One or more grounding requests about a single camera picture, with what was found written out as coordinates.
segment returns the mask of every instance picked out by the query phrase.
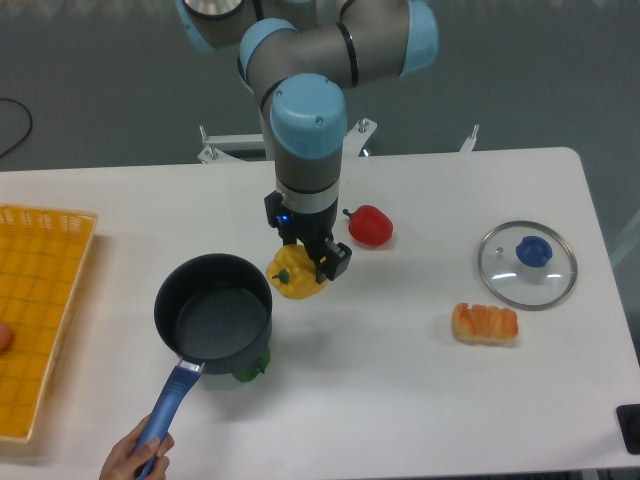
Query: pot lid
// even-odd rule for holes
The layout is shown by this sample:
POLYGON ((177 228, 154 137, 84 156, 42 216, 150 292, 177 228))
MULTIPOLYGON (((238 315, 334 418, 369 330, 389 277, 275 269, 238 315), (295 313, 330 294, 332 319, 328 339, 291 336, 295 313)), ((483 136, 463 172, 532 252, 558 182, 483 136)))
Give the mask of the pot lid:
POLYGON ((578 275, 567 242, 549 227, 527 221, 491 230, 478 251, 478 270, 496 297, 523 310, 556 306, 569 295, 578 275))

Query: black saucepan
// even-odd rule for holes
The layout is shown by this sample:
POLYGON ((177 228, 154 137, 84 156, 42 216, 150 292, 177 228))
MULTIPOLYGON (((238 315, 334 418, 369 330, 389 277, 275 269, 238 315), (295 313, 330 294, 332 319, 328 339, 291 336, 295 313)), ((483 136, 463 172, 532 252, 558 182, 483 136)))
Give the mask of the black saucepan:
MULTIPOLYGON (((258 268, 240 257, 215 253, 193 258, 164 281, 154 317, 164 343, 180 362, 169 375, 138 446, 161 441, 180 402, 202 373, 251 367, 271 337, 271 290, 258 268)), ((138 478, 153 466, 149 461, 138 478)))

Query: bread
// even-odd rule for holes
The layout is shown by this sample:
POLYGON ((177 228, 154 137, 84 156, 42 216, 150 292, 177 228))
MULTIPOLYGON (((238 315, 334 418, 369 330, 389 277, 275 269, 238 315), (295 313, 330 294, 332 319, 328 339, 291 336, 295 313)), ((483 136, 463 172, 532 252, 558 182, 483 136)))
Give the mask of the bread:
POLYGON ((451 316, 453 336, 461 342, 501 344, 518 336, 518 316, 508 308, 459 303, 451 316))

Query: blue lid knob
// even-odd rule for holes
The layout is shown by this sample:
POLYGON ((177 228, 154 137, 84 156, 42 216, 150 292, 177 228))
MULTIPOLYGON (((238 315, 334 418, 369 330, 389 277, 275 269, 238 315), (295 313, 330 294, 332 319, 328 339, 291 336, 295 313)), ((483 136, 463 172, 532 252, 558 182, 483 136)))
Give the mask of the blue lid knob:
POLYGON ((553 250, 544 238, 532 235, 522 239, 516 247, 516 255, 525 265, 541 268, 553 257, 553 250))

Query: pan handle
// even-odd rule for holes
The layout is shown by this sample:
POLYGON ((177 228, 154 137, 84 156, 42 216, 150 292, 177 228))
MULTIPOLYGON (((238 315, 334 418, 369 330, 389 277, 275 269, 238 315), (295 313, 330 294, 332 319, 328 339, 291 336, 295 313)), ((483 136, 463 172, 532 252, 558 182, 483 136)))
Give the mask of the pan handle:
MULTIPOLYGON (((171 425, 171 421, 180 406, 180 402, 182 402, 187 392, 191 390, 191 387, 193 387, 200 378, 203 367, 204 364, 197 365, 187 362, 186 360, 181 360, 180 363, 173 368, 173 371, 167 379, 167 383, 164 384, 164 388, 158 397, 155 407, 153 407, 149 422, 138 440, 136 450, 153 438, 159 438, 160 442, 164 440, 169 431, 169 425, 171 425)), ((145 464, 142 473, 136 480, 146 478, 147 475, 151 473, 155 461, 156 458, 154 456, 145 464)))

